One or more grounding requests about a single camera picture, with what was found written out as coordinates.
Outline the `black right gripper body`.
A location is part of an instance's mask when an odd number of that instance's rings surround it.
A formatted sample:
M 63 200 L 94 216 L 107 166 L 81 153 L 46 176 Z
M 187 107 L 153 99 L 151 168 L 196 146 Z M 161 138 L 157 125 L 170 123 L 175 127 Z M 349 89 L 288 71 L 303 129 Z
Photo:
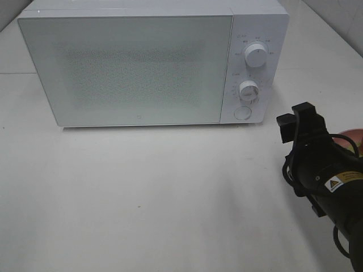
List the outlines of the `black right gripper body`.
M 285 179 L 286 181 L 299 181 L 297 169 L 302 164 L 300 153 L 308 149 L 318 150 L 320 153 L 327 153 L 330 149 L 338 150 L 338 144 L 334 138 L 349 138 L 341 134 L 330 134 L 326 129 L 324 118 L 316 114 L 314 118 L 298 119 L 296 117 L 296 133 L 294 136 L 291 152 L 285 157 Z

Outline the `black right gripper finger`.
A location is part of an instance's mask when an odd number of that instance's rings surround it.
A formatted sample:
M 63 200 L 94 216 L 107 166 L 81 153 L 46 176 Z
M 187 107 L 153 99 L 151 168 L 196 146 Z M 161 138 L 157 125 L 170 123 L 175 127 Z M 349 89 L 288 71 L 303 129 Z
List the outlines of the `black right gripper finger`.
M 296 116 L 291 113 L 280 115 L 276 118 L 280 128 L 281 140 L 283 143 L 294 141 L 296 133 Z
M 304 102 L 304 103 L 300 103 L 295 106 L 292 106 L 292 110 L 294 112 L 294 115 L 298 119 L 314 118 L 314 116 L 316 115 L 315 107 L 309 102 Z

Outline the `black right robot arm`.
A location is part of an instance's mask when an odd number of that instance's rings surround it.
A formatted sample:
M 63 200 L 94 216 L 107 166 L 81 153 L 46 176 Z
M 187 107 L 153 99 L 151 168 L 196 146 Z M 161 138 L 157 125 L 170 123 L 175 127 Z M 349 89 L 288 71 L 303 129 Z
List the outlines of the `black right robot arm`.
M 362 156 L 348 136 L 327 131 L 324 118 L 304 102 L 276 118 L 283 143 L 292 142 L 282 175 L 318 217 L 328 216 L 333 240 L 354 271 L 362 271 Z

